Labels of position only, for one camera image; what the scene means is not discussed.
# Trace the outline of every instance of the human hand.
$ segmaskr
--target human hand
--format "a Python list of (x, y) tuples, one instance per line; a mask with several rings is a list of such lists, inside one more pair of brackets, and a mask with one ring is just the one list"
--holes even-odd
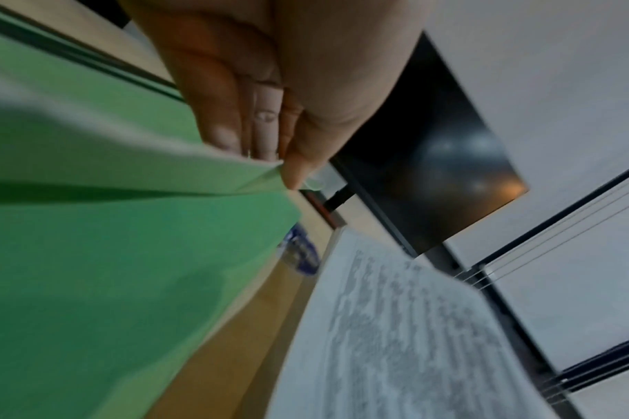
[(122, 0), (202, 139), (298, 188), (388, 96), (429, 0)]

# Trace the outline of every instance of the book page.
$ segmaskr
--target book page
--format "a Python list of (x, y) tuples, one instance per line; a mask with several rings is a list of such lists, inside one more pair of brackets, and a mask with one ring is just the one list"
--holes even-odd
[(349, 229), (289, 350), (268, 419), (550, 417), (484, 297)]

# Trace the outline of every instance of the green folder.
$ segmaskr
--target green folder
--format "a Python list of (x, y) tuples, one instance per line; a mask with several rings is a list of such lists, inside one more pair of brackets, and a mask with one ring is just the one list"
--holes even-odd
[(0, 418), (143, 416), (298, 221), (281, 189), (182, 102), (0, 35)]

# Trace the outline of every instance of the black television screen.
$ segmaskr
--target black television screen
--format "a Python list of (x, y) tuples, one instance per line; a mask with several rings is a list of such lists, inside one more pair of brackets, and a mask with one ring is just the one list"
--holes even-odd
[(417, 254), (528, 189), (425, 35), (333, 165)]

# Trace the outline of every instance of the wooden desk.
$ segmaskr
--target wooden desk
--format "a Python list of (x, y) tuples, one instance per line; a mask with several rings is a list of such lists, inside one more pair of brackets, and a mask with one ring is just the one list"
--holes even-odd
[[(169, 78), (162, 62), (125, 32), (72, 0), (0, 0), (69, 37)], [(297, 192), (289, 197), (320, 253), (331, 229)], [(313, 288), (274, 257), (229, 307), (147, 418), (259, 418)]]

